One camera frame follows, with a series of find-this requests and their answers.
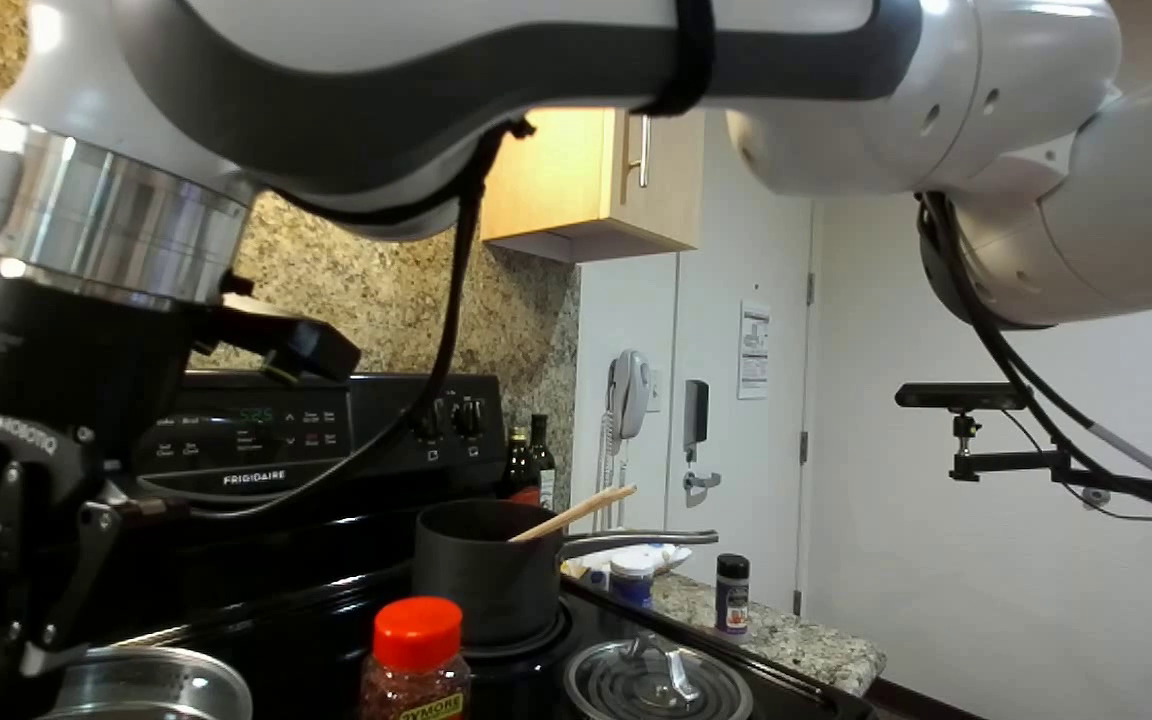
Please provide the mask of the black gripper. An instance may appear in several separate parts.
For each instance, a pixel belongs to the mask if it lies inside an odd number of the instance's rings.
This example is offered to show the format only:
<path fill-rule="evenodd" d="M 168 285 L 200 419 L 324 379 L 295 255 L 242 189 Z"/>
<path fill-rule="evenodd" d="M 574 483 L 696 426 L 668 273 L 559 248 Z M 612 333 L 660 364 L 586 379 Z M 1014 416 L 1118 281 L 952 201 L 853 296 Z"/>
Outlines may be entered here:
<path fill-rule="evenodd" d="M 58 433 L 88 428 L 103 456 L 129 456 L 168 412 L 190 358 L 217 345 L 247 349 L 280 376 L 349 379 L 359 360 L 359 349 L 324 322 L 225 303 L 133 308 L 0 278 L 0 416 Z M 45 523 L 23 574 L 19 676 L 61 667 L 92 636 L 123 523 L 129 498 L 112 479 L 98 479 Z"/>

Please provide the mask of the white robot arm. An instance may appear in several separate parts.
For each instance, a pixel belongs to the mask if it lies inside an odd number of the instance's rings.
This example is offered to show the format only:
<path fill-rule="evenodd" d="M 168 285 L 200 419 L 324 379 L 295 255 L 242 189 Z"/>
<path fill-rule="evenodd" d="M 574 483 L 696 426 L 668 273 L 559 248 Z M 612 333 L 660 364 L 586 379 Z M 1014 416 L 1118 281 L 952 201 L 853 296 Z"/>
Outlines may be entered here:
<path fill-rule="evenodd" d="M 497 152 L 713 110 L 785 198 L 923 192 L 997 330 L 1152 308 L 1152 95 L 1107 0 L 29 0 L 0 95 L 0 416 L 129 442 L 258 198 L 386 241 Z"/>

